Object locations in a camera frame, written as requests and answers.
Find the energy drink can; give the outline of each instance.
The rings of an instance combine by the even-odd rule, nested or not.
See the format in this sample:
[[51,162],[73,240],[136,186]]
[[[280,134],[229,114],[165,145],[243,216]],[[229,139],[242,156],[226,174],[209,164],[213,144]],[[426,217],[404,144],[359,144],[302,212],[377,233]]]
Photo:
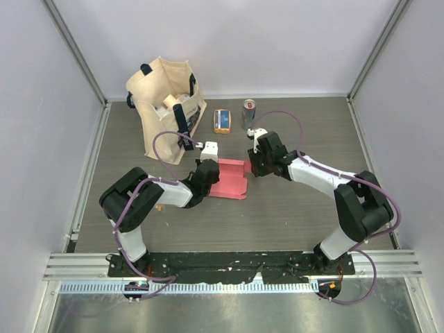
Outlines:
[[248,130],[253,126],[253,119],[256,113],[256,102],[252,99],[246,99],[244,101],[244,109],[242,110],[242,128]]

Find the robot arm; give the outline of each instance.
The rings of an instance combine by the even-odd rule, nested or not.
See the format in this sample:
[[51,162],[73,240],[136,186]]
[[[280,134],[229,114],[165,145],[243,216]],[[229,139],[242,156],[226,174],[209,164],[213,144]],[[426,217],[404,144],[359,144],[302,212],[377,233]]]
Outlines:
[[144,179],[152,178],[139,191],[128,213],[119,226],[119,239],[131,262],[137,263],[147,249],[142,239],[140,224],[156,205],[174,205],[191,208],[202,202],[210,193],[211,186],[219,181],[218,148],[216,142],[207,142],[195,172],[180,182],[165,182],[148,175],[141,168],[131,169],[111,186],[99,199],[114,227],[136,186]]
[[[335,200],[339,227],[315,247],[318,267],[331,266],[355,244],[364,241],[393,218],[389,202],[378,191],[321,171],[311,165],[315,161],[302,153],[309,161],[307,164],[298,158],[296,151],[288,152],[275,132],[268,133],[263,128],[258,128],[248,130],[247,136],[254,140],[248,156],[255,177],[274,173],[287,180],[313,187]],[[341,175],[361,178],[379,186],[375,175],[369,171],[357,175],[316,163]]]

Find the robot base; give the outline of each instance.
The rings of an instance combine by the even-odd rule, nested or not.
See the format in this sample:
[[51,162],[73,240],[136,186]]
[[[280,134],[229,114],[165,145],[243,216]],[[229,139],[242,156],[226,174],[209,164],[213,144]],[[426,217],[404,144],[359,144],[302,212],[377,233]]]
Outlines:
[[[128,278],[137,276],[121,255],[108,255],[108,276]],[[308,282],[310,275],[354,275],[352,257],[345,254],[330,267],[316,267],[315,255],[302,251],[264,252],[182,252],[147,253],[134,263],[148,276],[164,278],[175,275],[176,283],[240,284],[249,283],[257,273],[265,284]]]

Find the small box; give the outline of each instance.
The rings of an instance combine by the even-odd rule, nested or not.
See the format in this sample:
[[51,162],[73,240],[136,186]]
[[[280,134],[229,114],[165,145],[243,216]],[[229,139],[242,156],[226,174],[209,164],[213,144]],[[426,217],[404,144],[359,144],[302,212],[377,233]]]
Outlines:
[[231,128],[231,112],[219,109],[214,111],[214,132],[218,134],[229,134]]

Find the black bag handle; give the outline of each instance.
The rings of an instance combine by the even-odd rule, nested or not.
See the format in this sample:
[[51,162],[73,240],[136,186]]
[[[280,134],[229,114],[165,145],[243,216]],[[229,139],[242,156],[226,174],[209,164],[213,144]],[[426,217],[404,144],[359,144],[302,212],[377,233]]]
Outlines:
[[[148,74],[150,74],[153,70],[151,69],[150,65],[148,64],[141,64],[140,65],[140,70],[142,71],[142,73],[146,76]],[[128,92],[128,95],[126,97],[126,105],[131,108],[131,109],[135,109],[136,106],[134,105],[133,101],[131,101],[131,96],[133,94],[131,94],[130,92]]]
[[142,73],[146,76],[148,74],[150,74],[153,70],[151,69],[150,65],[148,64],[141,64],[140,65],[140,70],[142,71]]
[[[175,104],[173,106],[173,111],[174,111],[174,116],[176,117],[176,121],[177,121],[178,127],[179,127],[178,132],[189,137],[190,132],[188,129],[187,118],[185,118],[185,114],[182,109],[182,104]],[[179,137],[179,138],[181,138],[181,140],[183,142],[183,146],[186,151],[192,151],[194,149],[193,144],[188,139],[185,139],[183,137]]]
[[191,73],[189,76],[189,96],[194,95],[194,85],[196,84],[196,78],[194,77],[194,74]]
[[135,109],[136,105],[134,105],[133,101],[131,101],[131,96],[133,94],[131,94],[130,92],[128,92],[128,95],[126,97],[126,105],[130,108],[130,109]]

